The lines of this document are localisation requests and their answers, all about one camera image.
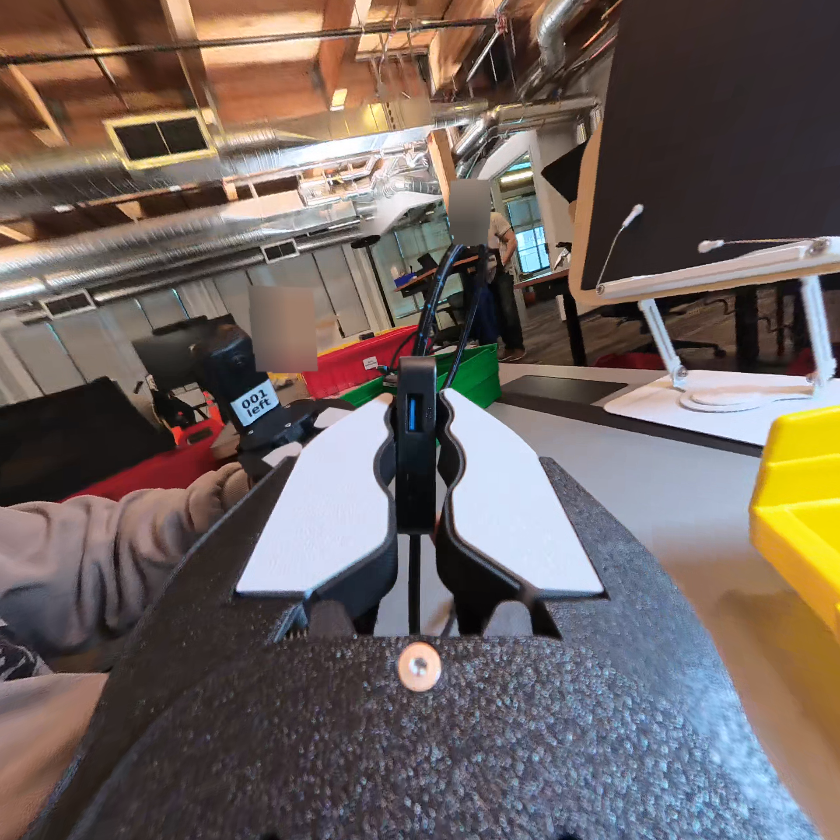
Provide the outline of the green plastic bin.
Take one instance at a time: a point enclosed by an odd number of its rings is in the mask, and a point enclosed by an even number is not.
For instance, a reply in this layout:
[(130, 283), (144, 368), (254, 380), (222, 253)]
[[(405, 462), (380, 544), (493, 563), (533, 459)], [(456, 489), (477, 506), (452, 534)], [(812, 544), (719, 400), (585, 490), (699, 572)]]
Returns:
[[(487, 408), (500, 399), (497, 345), (492, 343), (467, 347), (462, 353), (451, 386), (481, 408)], [(383, 393), (395, 394), (396, 384), (387, 381), (384, 377), (378, 377), (347, 391), (339, 399), (359, 407)]]

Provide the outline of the silver air duct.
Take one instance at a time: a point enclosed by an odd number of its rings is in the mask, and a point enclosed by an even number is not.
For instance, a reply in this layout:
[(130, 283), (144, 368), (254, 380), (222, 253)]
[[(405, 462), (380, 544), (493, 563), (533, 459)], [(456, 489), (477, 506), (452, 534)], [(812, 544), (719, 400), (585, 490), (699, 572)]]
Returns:
[(294, 192), (208, 206), (2, 248), (1, 309), (240, 246), (288, 240), (360, 222), (351, 200), (304, 206)]

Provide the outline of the black monitor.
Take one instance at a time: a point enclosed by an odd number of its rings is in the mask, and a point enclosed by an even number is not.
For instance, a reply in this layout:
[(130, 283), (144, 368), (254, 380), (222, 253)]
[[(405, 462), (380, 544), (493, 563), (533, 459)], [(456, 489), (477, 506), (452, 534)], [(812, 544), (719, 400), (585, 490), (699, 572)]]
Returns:
[(151, 335), (132, 341), (150, 388), (165, 393), (196, 384), (192, 347), (211, 338), (225, 324), (236, 325), (232, 314), (189, 318), (153, 329)]

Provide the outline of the person's left forearm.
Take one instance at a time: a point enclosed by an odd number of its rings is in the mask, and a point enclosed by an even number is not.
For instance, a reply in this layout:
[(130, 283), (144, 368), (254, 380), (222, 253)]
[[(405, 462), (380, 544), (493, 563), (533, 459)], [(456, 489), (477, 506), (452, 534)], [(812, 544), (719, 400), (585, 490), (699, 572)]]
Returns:
[(2, 682), (47, 676), (47, 660), (126, 634), (249, 489), (228, 464), (185, 489), (3, 507)]

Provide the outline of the person's own lap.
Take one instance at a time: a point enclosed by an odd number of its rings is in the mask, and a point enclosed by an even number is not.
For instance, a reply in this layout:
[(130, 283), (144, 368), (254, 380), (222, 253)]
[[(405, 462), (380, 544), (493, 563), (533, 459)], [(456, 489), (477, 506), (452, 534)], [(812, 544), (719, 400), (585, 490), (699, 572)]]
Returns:
[(108, 675), (55, 673), (1, 622), (1, 838), (22, 837), (85, 735)]

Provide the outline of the ceiling vent grille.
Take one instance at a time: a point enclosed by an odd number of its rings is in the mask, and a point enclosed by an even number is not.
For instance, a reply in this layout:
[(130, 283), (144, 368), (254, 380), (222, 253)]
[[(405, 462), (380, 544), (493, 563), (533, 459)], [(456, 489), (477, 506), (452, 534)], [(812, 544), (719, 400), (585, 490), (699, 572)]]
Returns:
[(201, 110), (154, 112), (102, 123), (121, 162), (140, 171), (198, 161), (217, 154)]

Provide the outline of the yellow plastic bin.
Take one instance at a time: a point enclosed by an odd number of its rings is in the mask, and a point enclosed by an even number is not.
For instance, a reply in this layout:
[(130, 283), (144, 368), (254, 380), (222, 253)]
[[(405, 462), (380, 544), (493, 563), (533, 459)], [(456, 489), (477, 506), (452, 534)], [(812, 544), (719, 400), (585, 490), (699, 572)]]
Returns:
[(749, 507), (752, 546), (839, 638), (839, 408), (771, 426)]

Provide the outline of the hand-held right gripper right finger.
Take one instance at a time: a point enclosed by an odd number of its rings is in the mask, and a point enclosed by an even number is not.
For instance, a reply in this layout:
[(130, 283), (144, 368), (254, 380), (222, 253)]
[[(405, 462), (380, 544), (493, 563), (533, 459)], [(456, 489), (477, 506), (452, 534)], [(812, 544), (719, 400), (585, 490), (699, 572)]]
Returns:
[(588, 598), (604, 584), (535, 451), (453, 388), (438, 394), (446, 486), (437, 574), (472, 603)]

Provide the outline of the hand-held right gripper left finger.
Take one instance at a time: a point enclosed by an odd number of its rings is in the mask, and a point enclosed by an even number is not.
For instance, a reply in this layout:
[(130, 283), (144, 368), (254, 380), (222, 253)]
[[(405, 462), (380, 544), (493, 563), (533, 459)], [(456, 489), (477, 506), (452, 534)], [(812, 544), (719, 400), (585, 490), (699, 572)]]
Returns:
[(396, 582), (393, 396), (345, 413), (299, 454), (235, 591), (379, 604)]

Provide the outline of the red plastic bin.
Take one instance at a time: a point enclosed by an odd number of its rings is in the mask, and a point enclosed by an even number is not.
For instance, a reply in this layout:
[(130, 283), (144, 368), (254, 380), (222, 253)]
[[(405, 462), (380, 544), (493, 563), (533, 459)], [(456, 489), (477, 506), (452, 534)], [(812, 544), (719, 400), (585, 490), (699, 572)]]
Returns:
[(411, 353), (416, 334), (417, 326), (409, 325), (320, 353), (316, 369), (301, 373), (309, 396), (338, 396), (380, 377), (394, 360)]
[(239, 434), (232, 424), (205, 421), (185, 432), (181, 444), (67, 497), (119, 501), (136, 490), (185, 489), (206, 473), (236, 460)]

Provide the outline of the black hdmi switch with cable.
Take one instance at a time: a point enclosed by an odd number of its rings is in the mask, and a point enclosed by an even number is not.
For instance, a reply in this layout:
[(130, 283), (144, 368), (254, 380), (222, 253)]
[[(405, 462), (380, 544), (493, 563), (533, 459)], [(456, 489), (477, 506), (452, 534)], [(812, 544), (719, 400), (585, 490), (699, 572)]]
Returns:
[(435, 270), (412, 354), (399, 361), (395, 399), (395, 514), (408, 536), (408, 632), (421, 632), (422, 536), (436, 522), (437, 363), (428, 355), (432, 320), (449, 271), (466, 249), (451, 245)]

